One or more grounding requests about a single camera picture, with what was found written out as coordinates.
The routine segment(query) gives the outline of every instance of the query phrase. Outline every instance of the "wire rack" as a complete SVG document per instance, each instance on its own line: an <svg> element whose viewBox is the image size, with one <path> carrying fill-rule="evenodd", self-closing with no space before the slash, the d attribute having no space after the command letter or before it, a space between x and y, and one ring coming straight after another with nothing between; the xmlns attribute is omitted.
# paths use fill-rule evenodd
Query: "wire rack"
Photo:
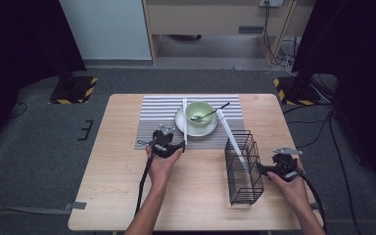
<svg viewBox="0 0 376 235"><path fill-rule="evenodd" d="M231 205L252 205L264 192L259 172L258 146L250 130L232 130L232 133L244 161L240 161L230 139L228 139L225 145L225 162L230 203Z"/></svg>

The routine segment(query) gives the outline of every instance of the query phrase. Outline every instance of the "white rod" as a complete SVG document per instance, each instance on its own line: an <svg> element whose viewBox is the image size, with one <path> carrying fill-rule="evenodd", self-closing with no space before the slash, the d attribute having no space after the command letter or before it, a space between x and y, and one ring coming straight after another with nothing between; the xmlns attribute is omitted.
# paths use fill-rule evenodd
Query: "white rod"
<svg viewBox="0 0 376 235"><path fill-rule="evenodd" d="M187 109L187 98L182 99L182 110L184 114L184 141L185 145L188 145L188 130L187 130L187 116L185 115L185 110Z"/></svg>
<svg viewBox="0 0 376 235"><path fill-rule="evenodd" d="M217 111L216 111L216 114L218 115L218 118L219 118L219 120L221 121L222 126L224 127L225 132L227 133L228 138L230 139L231 144L233 145L234 150L236 151L237 156L239 157L239 160L240 160L240 162L241 162L242 165L243 165L244 170L245 170L245 171L249 171L248 168L247 168L247 162L246 162L246 161L244 160L244 158L243 158L243 155L242 155L242 153L241 153L241 151L240 151L240 148L239 148L239 146L238 146L238 144L237 144L237 141L236 141L236 139L234 138L233 133L231 132L230 126L228 125L227 120L225 119L225 116L224 116L224 114L222 113L222 110L217 110Z"/></svg>

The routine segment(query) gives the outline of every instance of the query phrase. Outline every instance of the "gray floor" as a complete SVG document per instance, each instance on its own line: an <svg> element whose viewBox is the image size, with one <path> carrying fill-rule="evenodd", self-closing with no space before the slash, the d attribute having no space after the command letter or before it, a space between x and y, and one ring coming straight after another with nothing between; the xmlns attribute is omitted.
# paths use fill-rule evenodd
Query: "gray floor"
<svg viewBox="0 0 376 235"><path fill-rule="evenodd" d="M284 39L283 53L294 54L294 43L291 40L293 38ZM85 62L88 68L106 69L285 71L286 57L278 60L280 66L269 67L262 47L255 35L203 35L198 40L196 36L164 35L158 62L154 66L151 61Z"/></svg>
<svg viewBox="0 0 376 235"><path fill-rule="evenodd" d="M132 63L105 63L98 68L90 65L88 73L100 80L87 104L48 105L56 77L43 79L20 92L19 99L27 104L27 110L8 120L0 132L0 207L60 210L75 200L100 120L113 93L276 94L273 78L288 75L284 67L265 65L252 36L203 36L199 41L167 37L155 67ZM320 78L328 84L334 82L328 75ZM293 107L281 108L287 111ZM15 106L13 113L19 114L23 109L22 105ZM288 113L285 119L321 120L330 110L328 106L304 108ZM95 120L89 139L77 141L87 119ZM297 146L312 141L320 126L321 122L289 124ZM339 122L333 119L332 126L349 176L361 232L376 234L376 173L356 162ZM355 234L345 180L327 124L315 144L303 150L306 173L328 208L329 234ZM68 215L0 212L0 234L91 234L69 231L68 220Z"/></svg>

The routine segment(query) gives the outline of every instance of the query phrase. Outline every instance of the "wooden table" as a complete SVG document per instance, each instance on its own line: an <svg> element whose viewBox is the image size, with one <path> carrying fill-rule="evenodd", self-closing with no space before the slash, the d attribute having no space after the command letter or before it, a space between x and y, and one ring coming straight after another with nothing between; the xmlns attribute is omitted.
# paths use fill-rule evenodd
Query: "wooden table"
<svg viewBox="0 0 376 235"><path fill-rule="evenodd" d="M132 220L147 159L144 151L134 150L143 97L117 94L110 98L76 197L86 207L72 210L71 230L120 231ZM274 148L294 147L277 98L269 94L241 94L239 98L261 163L272 165ZM148 177L144 198L150 184ZM266 177L263 185L265 191L255 204L231 206L223 149L186 151L174 166L155 229L299 229L278 188Z"/></svg>

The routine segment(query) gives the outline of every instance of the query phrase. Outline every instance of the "power outlet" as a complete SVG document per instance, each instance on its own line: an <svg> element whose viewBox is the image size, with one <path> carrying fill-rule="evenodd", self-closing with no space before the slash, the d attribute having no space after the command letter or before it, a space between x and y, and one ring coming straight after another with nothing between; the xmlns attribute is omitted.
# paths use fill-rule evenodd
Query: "power outlet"
<svg viewBox="0 0 376 235"><path fill-rule="evenodd" d="M260 6L266 7L267 5L270 7L281 7L283 4L283 0L260 0Z"/></svg>

